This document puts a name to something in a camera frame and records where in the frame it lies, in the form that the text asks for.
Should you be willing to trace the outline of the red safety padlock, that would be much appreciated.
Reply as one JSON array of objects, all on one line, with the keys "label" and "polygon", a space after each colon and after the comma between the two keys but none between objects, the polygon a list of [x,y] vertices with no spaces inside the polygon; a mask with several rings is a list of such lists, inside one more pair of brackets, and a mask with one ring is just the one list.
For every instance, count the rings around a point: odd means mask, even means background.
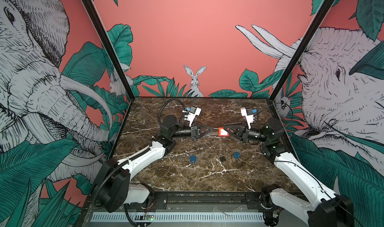
[{"label": "red safety padlock", "polygon": [[218,135],[219,137],[228,137],[229,133],[224,128],[219,128]]}]

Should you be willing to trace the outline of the blue padlock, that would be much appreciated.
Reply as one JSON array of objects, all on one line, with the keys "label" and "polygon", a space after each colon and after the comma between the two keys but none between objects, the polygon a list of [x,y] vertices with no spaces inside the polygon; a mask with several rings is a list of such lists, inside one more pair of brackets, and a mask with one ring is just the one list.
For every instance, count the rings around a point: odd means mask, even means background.
[{"label": "blue padlock", "polygon": [[190,163],[192,165],[196,164],[197,163],[197,157],[196,156],[190,156]]},{"label": "blue padlock", "polygon": [[241,157],[240,153],[238,152],[233,153],[233,156],[235,159],[239,159]]}]

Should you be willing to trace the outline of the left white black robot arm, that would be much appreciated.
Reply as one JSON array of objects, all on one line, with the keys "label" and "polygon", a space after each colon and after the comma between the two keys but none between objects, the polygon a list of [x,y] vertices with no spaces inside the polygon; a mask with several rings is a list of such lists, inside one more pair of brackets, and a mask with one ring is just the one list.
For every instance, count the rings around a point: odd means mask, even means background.
[{"label": "left white black robot arm", "polygon": [[143,209],[150,208],[155,202],[153,189],[144,184],[131,184],[133,177],[169,154],[176,146],[175,138],[190,137],[196,140],[212,132],[213,128],[184,126],[175,116],[166,116],[160,124],[160,131],[148,146],[126,159],[112,159],[103,164],[92,187],[92,207],[104,208],[109,213],[123,205],[135,203]]}]

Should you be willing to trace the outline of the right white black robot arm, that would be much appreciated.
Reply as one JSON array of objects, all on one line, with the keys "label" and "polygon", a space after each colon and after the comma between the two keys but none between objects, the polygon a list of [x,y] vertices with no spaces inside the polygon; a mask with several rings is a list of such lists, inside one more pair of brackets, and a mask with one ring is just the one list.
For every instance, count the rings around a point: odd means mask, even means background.
[{"label": "right white black robot arm", "polygon": [[274,227],[278,224],[279,208],[290,212],[309,227],[355,225],[352,200],[325,186],[295,158],[280,140],[285,132],[281,121],[270,118],[260,130],[242,123],[227,124],[224,130],[244,143],[249,140],[261,142],[263,156],[280,169],[306,197],[303,200],[276,184],[264,187],[260,205],[266,210],[263,214],[265,225]]}]

